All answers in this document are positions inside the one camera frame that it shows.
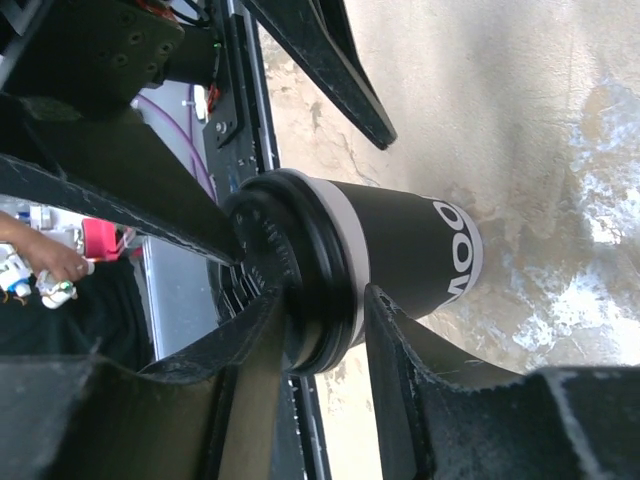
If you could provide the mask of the black plastic cup lid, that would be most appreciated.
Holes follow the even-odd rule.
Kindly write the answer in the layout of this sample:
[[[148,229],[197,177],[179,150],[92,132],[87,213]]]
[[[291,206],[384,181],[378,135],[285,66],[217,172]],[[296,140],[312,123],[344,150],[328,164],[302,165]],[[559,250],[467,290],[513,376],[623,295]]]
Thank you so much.
[[[233,267],[209,267],[220,323],[265,291],[281,289],[287,370],[307,376],[334,368],[353,338],[356,288],[346,242],[310,178],[285,169],[253,177],[222,210],[245,257]]]

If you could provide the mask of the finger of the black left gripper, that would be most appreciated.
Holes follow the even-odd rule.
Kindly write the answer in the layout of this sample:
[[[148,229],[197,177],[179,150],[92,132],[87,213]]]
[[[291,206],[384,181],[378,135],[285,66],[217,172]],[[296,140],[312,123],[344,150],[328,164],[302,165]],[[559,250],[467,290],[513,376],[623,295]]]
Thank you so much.
[[[360,62],[343,1],[250,0],[244,6],[378,149],[397,133]]]
[[[99,120],[1,98],[1,192],[132,227],[227,265],[228,217],[132,108]]]

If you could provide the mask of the person's hand in background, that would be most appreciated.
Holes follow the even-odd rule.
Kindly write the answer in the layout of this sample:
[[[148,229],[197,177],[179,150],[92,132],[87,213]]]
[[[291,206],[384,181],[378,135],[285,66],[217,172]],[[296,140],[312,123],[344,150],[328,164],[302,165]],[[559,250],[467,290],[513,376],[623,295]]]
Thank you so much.
[[[47,271],[57,282],[76,282],[89,274],[88,262],[76,251],[4,211],[1,212],[1,241],[11,244],[36,274]]]

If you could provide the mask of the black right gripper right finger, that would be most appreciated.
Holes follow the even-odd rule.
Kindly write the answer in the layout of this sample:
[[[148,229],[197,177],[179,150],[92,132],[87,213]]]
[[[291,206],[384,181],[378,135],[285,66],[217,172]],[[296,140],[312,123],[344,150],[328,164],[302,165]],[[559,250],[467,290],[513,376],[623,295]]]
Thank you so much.
[[[365,292],[366,347],[387,479],[635,479],[639,371],[482,361]]]

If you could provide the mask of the black paper coffee cup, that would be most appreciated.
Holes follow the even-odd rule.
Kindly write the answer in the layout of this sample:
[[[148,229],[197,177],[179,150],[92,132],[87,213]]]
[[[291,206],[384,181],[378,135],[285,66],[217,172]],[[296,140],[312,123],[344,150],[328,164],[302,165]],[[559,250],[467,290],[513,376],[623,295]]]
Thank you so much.
[[[465,295],[483,263],[478,228],[460,207],[408,192],[312,179],[332,238],[346,323],[342,346],[364,337],[364,290],[380,287],[408,315],[421,317]]]

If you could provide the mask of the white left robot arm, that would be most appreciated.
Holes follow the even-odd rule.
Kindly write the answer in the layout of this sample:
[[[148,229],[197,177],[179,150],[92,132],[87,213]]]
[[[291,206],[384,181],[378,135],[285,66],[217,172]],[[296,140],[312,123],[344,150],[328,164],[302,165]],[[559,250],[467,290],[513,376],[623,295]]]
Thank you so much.
[[[266,160],[248,34],[260,23],[376,147],[396,139],[341,1],[1,5],[1,191],[133,227],[225,264],[243,255],[227,216],[132,109],[167,80],[208,87],[229,159]]]

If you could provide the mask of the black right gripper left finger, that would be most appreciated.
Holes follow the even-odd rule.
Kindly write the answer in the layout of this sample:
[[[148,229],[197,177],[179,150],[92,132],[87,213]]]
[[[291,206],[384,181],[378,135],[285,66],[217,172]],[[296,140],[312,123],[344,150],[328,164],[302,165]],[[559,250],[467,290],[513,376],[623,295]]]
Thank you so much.
[[[98,356],[1,363],[5,479],[266,479],[284,296],[139,373]]]

